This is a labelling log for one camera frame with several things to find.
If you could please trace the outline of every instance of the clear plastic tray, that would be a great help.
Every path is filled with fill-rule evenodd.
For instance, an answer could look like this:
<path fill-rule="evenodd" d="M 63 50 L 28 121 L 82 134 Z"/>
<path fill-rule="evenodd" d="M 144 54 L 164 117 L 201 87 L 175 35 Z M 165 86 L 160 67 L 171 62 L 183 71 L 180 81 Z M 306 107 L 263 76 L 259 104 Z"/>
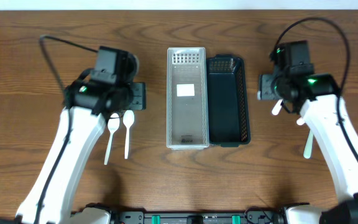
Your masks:
<path fill-rule="evenodd" d="M 167 57 L 167 147 L 209 146 L 204 47 L 170 47 Z"/>

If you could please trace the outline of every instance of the green connector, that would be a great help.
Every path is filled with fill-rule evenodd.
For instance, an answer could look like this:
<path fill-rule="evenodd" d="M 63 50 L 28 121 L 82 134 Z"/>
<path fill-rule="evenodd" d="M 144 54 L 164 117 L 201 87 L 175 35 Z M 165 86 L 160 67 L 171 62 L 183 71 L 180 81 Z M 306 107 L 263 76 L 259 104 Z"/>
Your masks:
<path fill-rule="evenodd" d="M 232 217 L 233 224 L 241 224 L 241 217 L 239 215 L 233 215 Z"/>
<path fill-rule="evenodd" d="M 160 216 L 159 215 L 152 216 L 152 224 L 160 224 Z"/>

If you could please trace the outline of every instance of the wooden table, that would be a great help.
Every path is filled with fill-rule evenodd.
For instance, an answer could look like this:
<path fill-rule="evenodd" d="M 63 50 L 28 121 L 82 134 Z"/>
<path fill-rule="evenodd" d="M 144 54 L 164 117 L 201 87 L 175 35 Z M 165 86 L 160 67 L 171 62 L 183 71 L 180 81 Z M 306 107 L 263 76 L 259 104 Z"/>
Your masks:
<path fill-rule="evenodd" d="M 331 174 L 319 149 L 303 158 L 308 135 L 297 116 L 270 114 L 257 101 L 257 80 L 272 71 L 267 55 L 278 35 L 306 16 L 335 20 L 351 42 L 347 109 L 358 132 L 358 11 L 54 11 L 0 12 L 0 216 L 13 217 L 32 188 L 55 138 L 62 96 L 38 46 L 50 34 L 97 49 L 124 49 L 140 59 L 136 81 L 147 84 L 147 109 L 136 112 L 131 157 L 125 129 L 115 135 L 108 166 L 108 134 L 89 157 L 73 209 L 103 202 L 147 211 L 244 210 L 311 202 L 336 204 Z M 344 47 L 329 26 L 309 22 L 284 40 L 308 39 L 316 72 L 342 77 Z M 95 54 L 48 42 L 65 84 L 93 67 Z M 166 148 L 166 61 L 169 47 L 232 53 L 246 62 L 251 143 L 203 151 Z"/>

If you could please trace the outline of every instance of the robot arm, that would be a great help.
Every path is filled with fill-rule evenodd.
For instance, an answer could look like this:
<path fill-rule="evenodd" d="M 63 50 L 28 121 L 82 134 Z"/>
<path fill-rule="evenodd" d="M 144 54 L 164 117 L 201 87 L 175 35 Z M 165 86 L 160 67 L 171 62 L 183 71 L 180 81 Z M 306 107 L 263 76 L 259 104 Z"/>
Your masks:
<path fill-rule="evenodd" d="M 313 132 L 333 177 L 339 203 L 358 193 L 358 163 L 337 123 L 336 95 L 306 100 L 300 115 Z M 340 106 L 344 126 L 358 154 L 358 135 L 347 115 L 344 100 Z"/>
<path fill-rule="evenodd" d="M 33 223 L 37 203 L 45 181 L 62 148 L 68 127 L 68 109 L 60 114 L 56 138 L 48 154 L 41 173 L 30 194 L 21 203 L 16 216 L 22 223 Z M 91 114 L 91 109 L 74 106 L 70 109 L 72 130 L 70 141 L 53 175 L 42 205 L 39 223 L 68 223 L 78 182 L 81 179 L 86 161 L 96 141 L 102 135 L 106 122 L 102 114 Z"/>
<path fill-rule="evenodd" d="M 325 223 L 322 221 L 324 219 L 326 223 L 347 223 L 349 220 L 358 223 L 358 198 L 354 200 L 355 195 L 358 195 L 358 163 L 337 123 L 336 100 L 336 95 L 317 96 L 314 101 L 306 100 L 300 115 L 313 132 L 332 175 L 340 204 L 335 210 L 343 213 L 332 215 L 321 208 L 300 205 L 284 211 L 288 224 L 318 224 Z M 358 153 L 358 135 L 347 115 L 344 100 L 341 99 L 340 103 L 346 132 Z"/>
<path fill-rule="evenodd" d="M 110 213 L 100 209 L 86 208 L 82 215 L 70 219 L 71 207 L 85 164 L 106 121 L 113 113 L 145 109 L 145 84 L 133 82 L 139 61 L 123 50 L 100 47 L 96 51 L 67 40 L 42 36 L 42 52 L 61 88 L 63 83 L 45 50 L 45 38 L 97 52 L 98 58 L 95 68 L 85 70 L 65 88 L 66 108 L 60 115 L 56 138 L 35 185 L 16 213 L 16 220 L 42 224 L 83 223 L 84 220 L 108 223 Z M 93 214 L 82 218 L 90 212 Z"/>

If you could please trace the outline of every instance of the white wall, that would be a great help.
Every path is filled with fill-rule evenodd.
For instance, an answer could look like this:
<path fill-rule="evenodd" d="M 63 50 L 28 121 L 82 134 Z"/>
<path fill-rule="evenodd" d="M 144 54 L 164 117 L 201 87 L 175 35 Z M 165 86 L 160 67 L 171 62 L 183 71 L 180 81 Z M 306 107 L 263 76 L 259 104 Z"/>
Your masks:
<path fill-rule="evenodd" d="M 0 0 L 0 10 L 358 9 L 358 0 Z"/>

